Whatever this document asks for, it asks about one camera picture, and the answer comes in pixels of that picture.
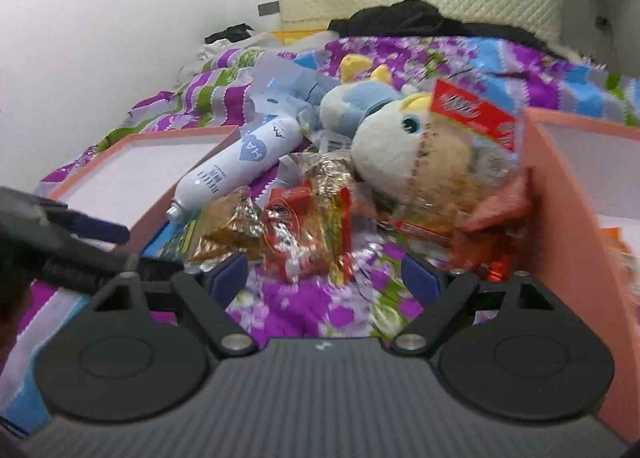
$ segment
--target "plastic bag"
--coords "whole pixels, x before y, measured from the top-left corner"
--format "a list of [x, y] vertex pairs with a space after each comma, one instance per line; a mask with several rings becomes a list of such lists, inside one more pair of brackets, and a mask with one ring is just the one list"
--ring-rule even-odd
[[326, 271], [330, 263], [311, 189], [274, 189], [264, 208], [264, 268], [284, 279]]
[[439, 80], [396, 228], [449, 244], [456, 226], [514, 170], [514, 127], [508, 113]]
[[242, 252], [248, 260], [260, 260], [264, 251], [262, 212], [248, 187], [239, 187], [202, 208], [193, 225], [187, 259], [214, 265]]
[[300, 179], [308, 185], [321, 209], [331, 207], [334, 196], [346, 187], [351, 194], [351, 213], [366, 218], [376, 218], [369, 186], [357, 182], [351, 173], [351, 151], [336, 149], [329, 153], [292, 153], [297, 163]]
[[527, 168], [478, 204], [460, 226], [449, 268], [473, 271], [489, 281], [508, 279], [522, 268], [533, 214], [532, 168]]

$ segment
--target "blue heart logo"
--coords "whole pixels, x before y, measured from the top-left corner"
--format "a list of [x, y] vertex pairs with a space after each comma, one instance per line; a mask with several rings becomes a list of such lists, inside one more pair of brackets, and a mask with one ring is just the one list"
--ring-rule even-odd
[[267, 146], [255, 135], [247, 135], [242, 140], [240, 160], [248, 162], [260, 162], [267, 156]]

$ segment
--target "round black pad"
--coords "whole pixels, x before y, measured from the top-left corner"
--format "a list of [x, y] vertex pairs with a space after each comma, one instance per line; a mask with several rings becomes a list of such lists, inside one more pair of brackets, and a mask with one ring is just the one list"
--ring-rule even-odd
[[52, 412], [112, 424], [150, 418], [190, 398], [207, 376], [204, 347], [185, 329], [130, 311], [78, 317], [36, 360]]
[[438, 369], [455, 396], [522, 422], [571, 418], [599, 403], [613, 361], [578, 318], [520, 310], [506, 319], [463, 329], [442, 347]]

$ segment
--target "stuffed animal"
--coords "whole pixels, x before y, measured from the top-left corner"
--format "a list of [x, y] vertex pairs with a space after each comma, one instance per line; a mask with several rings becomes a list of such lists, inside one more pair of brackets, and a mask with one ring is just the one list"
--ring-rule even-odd
[[364, 56], [349, 54], [343, 58], [340, 63], [342, 84], [329, 90], [320, 102], [320, 121], [324, 130], [353, 139], [366, 117], [402, 98], [402, 94], [391, 86], [391, 73], [384, 64], [373, 70], [369, 79], [353, 82], [354, 77], [371, 66], [372, 61]]
[[360, 176], [380, 194], [396, 200], [405, 196], [417, 156], [429, 158], [426, 179], [434, 182], [465, 173], [472, 162], [471, 143], [446, 128], [430, 135], [428, 145], [420, 149], [432, 98], [428, 93], [415, 93], [392, 101], [358, 127], [351, 159]]

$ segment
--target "white spray bottle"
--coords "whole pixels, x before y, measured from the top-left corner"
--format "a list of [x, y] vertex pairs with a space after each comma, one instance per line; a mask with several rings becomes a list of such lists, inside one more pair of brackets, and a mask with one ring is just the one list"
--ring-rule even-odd
[[175, 188], [167, 218], [184, 221], [208, 201], [249, 185], [301, 142], [300, 126], [290, 115], [263, 124], [184, 175]]

